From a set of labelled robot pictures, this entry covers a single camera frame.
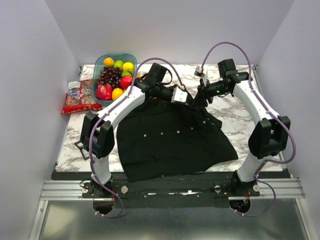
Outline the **small orange fruit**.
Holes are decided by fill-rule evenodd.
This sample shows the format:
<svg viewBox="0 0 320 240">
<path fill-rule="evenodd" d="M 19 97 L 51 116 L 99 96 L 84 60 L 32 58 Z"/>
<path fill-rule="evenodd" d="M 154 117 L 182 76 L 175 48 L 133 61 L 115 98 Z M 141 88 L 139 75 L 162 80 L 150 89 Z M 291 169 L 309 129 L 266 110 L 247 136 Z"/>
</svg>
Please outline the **small orange fruit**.
<svg viewBox="0 0 320 240">
<path fill-rule="evenodd" d="M 117 100 L 123 93 L 124 93 L 124 91 L 121 88 L 117 87 L 117 88 L 113 89 L 112 94 L 111 94 L 112 100 L 113 101 Z"/>
</svg>

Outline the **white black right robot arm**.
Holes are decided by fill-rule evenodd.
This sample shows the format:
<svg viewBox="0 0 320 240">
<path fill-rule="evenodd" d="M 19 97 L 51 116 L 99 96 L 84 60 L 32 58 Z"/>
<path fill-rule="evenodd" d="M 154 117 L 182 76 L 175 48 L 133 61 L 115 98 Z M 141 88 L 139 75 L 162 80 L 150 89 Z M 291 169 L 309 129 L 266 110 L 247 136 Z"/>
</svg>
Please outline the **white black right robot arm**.
<svg viewBox="0 0 320 240">
<path fill-rule="evenodd" d="M 207 107 L 214 97 L 231 94 L 242 102 L 250 114 L 255 128 L 248 140 L 249 154 L 236 170 L 236 180 L 230 183 L 230 191 L 241 196 L 248 190 L 247 183 L 255 181 L 263 166 L 269 162 L 268 157 L 276 156 L 286 148 L 291 121 L 268 105 L 254 87 L 251 74 L 237 71 L 233 59 L 219 62 L 218 70 L 221 80 L 210 83 L 203 68 L 196 68 L 194 74 L 200 81 L 194 104 Z"/>
</svg>

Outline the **red apple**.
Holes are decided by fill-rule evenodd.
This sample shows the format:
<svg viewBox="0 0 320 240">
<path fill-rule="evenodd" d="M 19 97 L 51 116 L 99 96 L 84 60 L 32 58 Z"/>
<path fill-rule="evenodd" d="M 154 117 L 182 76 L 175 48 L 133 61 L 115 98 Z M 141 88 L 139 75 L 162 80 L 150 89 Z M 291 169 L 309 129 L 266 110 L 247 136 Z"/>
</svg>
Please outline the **red apple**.
<svg viewBox="0 0 320 240">
<path fill-rule="evenodd" d="M 133 81 L 133 77 L 131 75 L 124 75 L 120 80 L 120 86 L 122 89 L 127 89 Z"/>
</svg>

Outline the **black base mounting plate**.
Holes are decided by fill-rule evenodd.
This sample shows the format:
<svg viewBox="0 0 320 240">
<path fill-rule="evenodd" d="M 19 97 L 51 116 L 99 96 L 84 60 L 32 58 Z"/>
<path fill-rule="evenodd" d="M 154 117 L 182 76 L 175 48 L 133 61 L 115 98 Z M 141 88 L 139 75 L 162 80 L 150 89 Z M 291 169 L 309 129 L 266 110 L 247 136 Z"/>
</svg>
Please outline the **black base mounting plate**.
<svg viewBox="0 0 320 240">
<path fill-rule="evenodd" d="M 96 194 L 111 197 L 111 201 L 92 202 L 100 212 L 128 209 L 173 208 L 233 208 L 246 212 L 254 200 L 249 193 L 259 196 L 258 183 L 269 185 L 263 179 L 292 179 L 287 172 L 263 172 L 262 178 L 252 183 L 237 183 L 231 172 L 204 172 L 191 175 L 161 176 L 154 179 L 130 182 L 122 172 L 115 172 L 108 190 L 89 179 L 88 174 L 78 174 L 79 185 L 85 197 Z"/>
</svg>

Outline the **pink dragon fruit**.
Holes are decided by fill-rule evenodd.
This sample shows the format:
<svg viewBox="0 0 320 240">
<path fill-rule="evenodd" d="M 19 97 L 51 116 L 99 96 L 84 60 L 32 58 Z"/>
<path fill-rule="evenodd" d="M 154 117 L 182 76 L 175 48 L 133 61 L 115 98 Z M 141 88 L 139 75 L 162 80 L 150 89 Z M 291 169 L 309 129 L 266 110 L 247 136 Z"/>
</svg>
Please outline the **pink dragon fruit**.
<svg viewBox="0 0 320 240">
<path fill-rule="evenodd" d="M 96 89 L 96 97 L 101 101 L 112 100 L 113 89 L 109 84 L 100 84 Z"/>
</svg>

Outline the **green apple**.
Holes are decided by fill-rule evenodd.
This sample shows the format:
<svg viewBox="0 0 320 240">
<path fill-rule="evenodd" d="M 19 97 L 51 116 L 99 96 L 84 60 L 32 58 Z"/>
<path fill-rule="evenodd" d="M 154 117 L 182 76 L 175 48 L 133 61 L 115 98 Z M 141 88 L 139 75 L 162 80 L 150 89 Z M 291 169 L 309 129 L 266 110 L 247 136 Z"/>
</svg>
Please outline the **green apple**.
<svg viewBox="0 0 320 240">
<path fill-rule="evenodd" d="M 113 67 L 116 69 L 116 68 L 119 68 L 120 70 L 123 69 L 123 65 L 124 65 L 124 62 L 122 60 L 116 60 L 113 64 Z"/>
</svg>

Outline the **clear teal fruit container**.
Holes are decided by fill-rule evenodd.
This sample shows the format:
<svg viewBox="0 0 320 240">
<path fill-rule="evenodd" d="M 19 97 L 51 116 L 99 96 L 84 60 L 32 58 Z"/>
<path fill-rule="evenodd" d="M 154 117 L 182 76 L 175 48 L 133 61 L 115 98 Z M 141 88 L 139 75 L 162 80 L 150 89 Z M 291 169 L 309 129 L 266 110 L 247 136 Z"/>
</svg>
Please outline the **clear teal fruit container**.
<svg viewBox="0 0 320 240">
<path fill-rule="evenodd" d="M 97 93 L 98 93 L 99 86 L 103 84 L 107 84 L 111 86 L 112 90 L 114 90 L 115 88 L 120 88 L 123 90 L 120 83 L 121 83 L 121 78 L 125 75 L 123 73 L 122 67 L 120 67 L 119 64 L 117 64 L 115 67 L 113 65 L 105 66 L 104 60 L 107 58 L 111 58 L 112 60 L 114 60 L 114 62 L 116 61 L 122 61 L 123 63 L 129 62 L 133 64 L 134 69 L 137 68 L 136 57 L 128 53 L 105 54 L 100 56 L 95 61 L 93 77 L 92 77 L 92 85 L 91 85 L 91 96 L 97 103 L 99 103 L 102 106 L 108 106 L 113 101 L 112 101 L 112 98 L 110 100 L 104 100 L 98 97 Z"/>
</svg>

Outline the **dark purple grape bunch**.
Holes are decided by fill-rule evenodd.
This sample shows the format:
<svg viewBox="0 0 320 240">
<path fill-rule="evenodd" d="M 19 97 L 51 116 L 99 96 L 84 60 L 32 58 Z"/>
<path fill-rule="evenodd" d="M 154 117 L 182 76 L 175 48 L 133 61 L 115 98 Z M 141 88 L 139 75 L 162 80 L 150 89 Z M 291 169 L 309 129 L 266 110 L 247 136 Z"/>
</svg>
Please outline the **dark purple grape bunch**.
<svg viewBox="0 0 320 240">
<path fill-rule="evenodd" d="M 109 84 L 112 89 L 120 88 L 122 70 L 114 67 L 103 67 L 98 75 L 97 84 Z"/>
</svg>

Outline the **aluminium frame rail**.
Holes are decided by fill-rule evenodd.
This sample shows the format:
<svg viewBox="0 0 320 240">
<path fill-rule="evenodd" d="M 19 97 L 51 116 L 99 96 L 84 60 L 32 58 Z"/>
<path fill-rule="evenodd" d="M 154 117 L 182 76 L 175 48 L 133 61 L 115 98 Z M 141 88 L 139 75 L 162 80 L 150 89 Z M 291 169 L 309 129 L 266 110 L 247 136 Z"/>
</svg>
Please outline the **aluminium frame rail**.
<svg viewBox="0 0 320 240">
<path fill-rule="evenodd" d="M 298 178 L 278 178 L 263 179 L 265 185 L 261 182 L 259 186 L 259 196 L 249 193 L 249 198 L 254 199 L 272 199 L 273 192 L 277 199 L 304 199 L 305 191 Z M 111 197 L 100 197 L 94 193 L 84 196 L 83 188 L 79 180 L 46 180 L 42 185 L 40 194 L 41 201 L 103 201 L 110 202 Z"/>
</svg>

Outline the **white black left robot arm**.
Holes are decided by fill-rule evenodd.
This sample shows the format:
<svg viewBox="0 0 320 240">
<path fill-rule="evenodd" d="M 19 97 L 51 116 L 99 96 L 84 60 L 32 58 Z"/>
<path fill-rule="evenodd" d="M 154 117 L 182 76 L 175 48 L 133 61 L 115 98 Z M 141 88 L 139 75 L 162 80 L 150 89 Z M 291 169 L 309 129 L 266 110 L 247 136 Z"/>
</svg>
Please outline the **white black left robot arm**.
<svg viewBox="0 0 320 240">
<path fill-rule="evenodd" d="M 88 151 L 91 178 L 96 182 L 93 191 L 99 197 L 107 197 L 111 191 L 109 154 L 115 146 L 114 129 L 133 109 L 142 105 L 147 96 L 162 100 L 173 98 L 174 90 L 167 87 L 167 82 L 163 83 L 166 73 L 172 74 L 168 68 L 153 63 L 142 77 L 134 75 L 131 85 L 113 103 L 97 113 L 90 111 L 84 116 L 80 142 Z"/>
</svg>

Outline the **black button shirt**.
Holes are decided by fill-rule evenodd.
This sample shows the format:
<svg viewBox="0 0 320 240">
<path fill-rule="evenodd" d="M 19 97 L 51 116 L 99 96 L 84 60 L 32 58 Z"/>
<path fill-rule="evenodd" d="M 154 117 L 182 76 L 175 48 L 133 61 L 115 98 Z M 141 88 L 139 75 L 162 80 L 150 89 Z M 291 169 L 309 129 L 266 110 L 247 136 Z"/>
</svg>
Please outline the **black button shirt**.
<svg viewBox="0 0 320 240">
<path fill-rule="evenodd" d="M 116 131 L 119 159 L 130 182 L 204 172 L 238 159 L 222 121 L 203 107 L 149 98 Z"/>
</svg>

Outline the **red candy bag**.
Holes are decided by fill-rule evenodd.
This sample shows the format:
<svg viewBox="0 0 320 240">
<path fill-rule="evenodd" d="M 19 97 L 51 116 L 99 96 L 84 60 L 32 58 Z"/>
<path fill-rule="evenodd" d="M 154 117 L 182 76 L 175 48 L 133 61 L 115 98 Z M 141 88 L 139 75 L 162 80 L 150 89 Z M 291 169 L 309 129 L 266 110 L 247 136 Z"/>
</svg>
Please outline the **red candy bag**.
<svg viewBox="0 0 320 240">
<path fill-rule="evenodd" d="M 92 79 L 68 83 L 66 99 L 61 110 L 62 115 L 102 109 L 102 106 L 91 95 L 92 83 Z"/>
</svg>

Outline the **yellow lemon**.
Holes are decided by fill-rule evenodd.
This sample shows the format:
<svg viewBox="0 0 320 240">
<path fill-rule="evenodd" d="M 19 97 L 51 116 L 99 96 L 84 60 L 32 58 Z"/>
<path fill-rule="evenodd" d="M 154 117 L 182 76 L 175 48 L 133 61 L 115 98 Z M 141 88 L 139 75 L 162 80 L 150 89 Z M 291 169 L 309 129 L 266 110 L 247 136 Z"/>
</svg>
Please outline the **yellow lemon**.
<svg viewBox="0 0 320 240">
<path fill-rule="evenodd" d="M 131 73 L 134 73 L 135 71 L 135 66 L 133 63 L 131 62 L 125 62 L 123 65 L 122 65 L 122 70 L 125 72 L 131 72 Z"/>
</svg>

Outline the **green lime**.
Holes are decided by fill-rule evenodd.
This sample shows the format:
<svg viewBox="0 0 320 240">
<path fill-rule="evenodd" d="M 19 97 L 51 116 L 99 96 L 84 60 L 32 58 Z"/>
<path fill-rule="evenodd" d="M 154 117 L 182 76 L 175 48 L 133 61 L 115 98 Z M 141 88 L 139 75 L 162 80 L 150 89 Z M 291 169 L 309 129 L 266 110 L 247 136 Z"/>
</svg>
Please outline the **green lime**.
<svg viewBox="0 0 320 240">
<path fill-rule="evenodd" d="M 124 77 L 124 76 L 133 76 L 133 73 L 132 72 L 130 72 L 130 71 L 127 71 L 127 70 L 125 70 L 125 71 L 123 71 L 122 73 L 121 73 L 121 76 L 122 77 Z"/>
</svg>

